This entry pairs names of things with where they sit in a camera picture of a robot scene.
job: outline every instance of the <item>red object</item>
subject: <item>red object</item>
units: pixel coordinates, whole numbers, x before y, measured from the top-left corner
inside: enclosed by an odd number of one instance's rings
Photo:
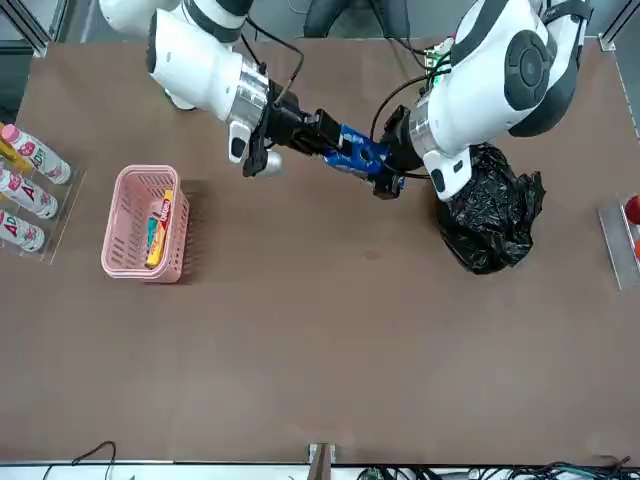
[[[640,195],[631,197],[624,207],[629,222],[640,225]]]

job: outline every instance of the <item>white bottle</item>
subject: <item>white bottle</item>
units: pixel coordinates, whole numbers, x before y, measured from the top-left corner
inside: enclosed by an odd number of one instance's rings
[[[44,232],[21,218],[0,210],[0,239],[18,245],[26,252],[37,252],[44,245]]]
[[[53,218],[58,211],[58,201],[22,175],[1,168],[0,193],[40,218]]]
[[[2,129],[2,139],[53,183],[61,185],[69,180],[69,164],[36,137],[21,131],[15,125],[5,125]]]

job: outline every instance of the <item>pink bottle cap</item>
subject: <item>pink bottle cap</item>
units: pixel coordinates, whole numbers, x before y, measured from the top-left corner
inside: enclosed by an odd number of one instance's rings
[[[2,139],[5,142],[13,143],[18,140],[20,130],[15,125],[5,125],[2,129]]]

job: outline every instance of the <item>blue object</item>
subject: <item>blue object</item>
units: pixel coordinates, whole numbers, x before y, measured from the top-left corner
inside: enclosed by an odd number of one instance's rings
[[[389,148],[371,141],[369,137],[347,125],[341,126],[340,133],[342,149],[325,149],[325,163],[341,172],[351,173],[365,180],[369,175],[380,173],[389,155]]]

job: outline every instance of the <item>clear plastic tray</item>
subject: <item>clear plastic tray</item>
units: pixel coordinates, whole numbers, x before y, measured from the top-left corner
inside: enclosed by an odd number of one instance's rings
[[[20,207],[17,203],[9,200],[3,195],[2,199],[0,199],[0,208],[42,228],[46,235],[43,247],[37,252],[25,252],[17,245],[0,239],[0,247],[3,251],[11,252],[21,257],[29,257],[47,265],[51,265],[60,245],[60,241],[62,240],[62,235],[66,229],[67,222],[71,216],[71,211],[73,210],[73,206],[78,197],[78,192],[80,191],[80,187],[82,186],[86,173],[85,167],[82,164],[69,163],[69,165],[71,166],[72,172],[69,181],[65,185],[56,185],[35,170],[20,172],[23,177],[33,180],[33,182],[42,189],[56,197],[56,200],[58,200],[58,212],[52,219],[44,220],[38,218],[27,209]],[[5,168],[13,169],[9,162],[5,162]]]
[[[640,228],[629,223],[624,212],[627,201],[634,195],[617,197],[598,208],[611,265],[622,291],[640,286],[640,260],[635,253]]]

